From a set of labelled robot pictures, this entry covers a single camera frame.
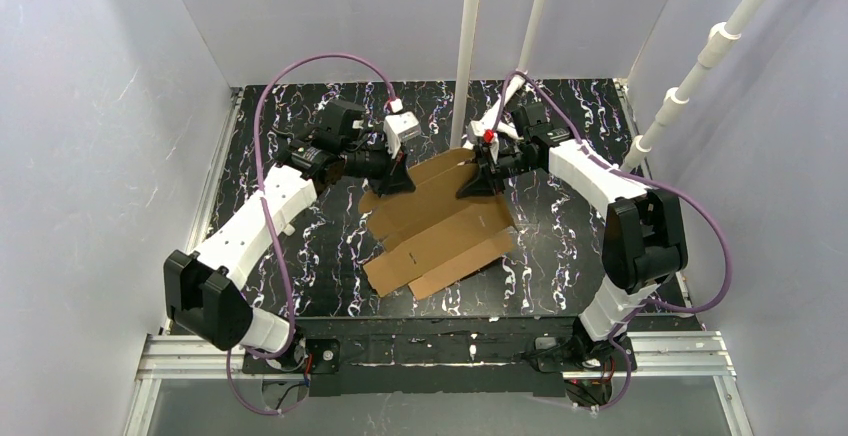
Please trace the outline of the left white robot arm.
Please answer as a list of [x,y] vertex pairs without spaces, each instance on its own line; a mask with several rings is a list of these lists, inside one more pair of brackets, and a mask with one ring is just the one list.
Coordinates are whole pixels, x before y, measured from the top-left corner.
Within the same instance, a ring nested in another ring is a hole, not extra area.
[[242,346],[283,356],[295,341],[294,310],[281,317],[254,307],[242,290],[266,251],[282,250],[281,231],[341,178],[361,178],[379,196],[414,191],[405,144],[420,135],[420,123],[399,100],[390,108],[373,127],[364,107],[335,99],[317,123],[282,134],[270,170],[257,171],[259,189],[192,251],[166,258],[168,318],[222,351]]

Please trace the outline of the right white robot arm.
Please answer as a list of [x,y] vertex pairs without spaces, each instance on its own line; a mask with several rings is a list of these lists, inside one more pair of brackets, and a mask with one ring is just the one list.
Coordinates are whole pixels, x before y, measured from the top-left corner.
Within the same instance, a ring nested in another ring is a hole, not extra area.
[[469,124],[477,170],[456,195],[498,195],[507,179],[537,170],[575,190],[603,218],[605,272],[579,316],[575,337],[586,345],[617,337],[626,329],[626,318],[688,261],[679,199],[614,174],[571,130],[555,126],[540,103],[521,106],[511,117],[514,139],[502,139],[493,125]]

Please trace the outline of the brown cardboard box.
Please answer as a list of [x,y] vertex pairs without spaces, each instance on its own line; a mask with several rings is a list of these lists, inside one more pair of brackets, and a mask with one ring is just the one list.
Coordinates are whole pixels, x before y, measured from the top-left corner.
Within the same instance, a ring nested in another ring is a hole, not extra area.
[[514,247],[515,222],[504,196],[459,199],[476,172],[470,149],[451,149],[409,169],[411,193],[367,191],[358,210],[383,251],[364,264],[378,296],[408,287],[422,300],[474,274]]

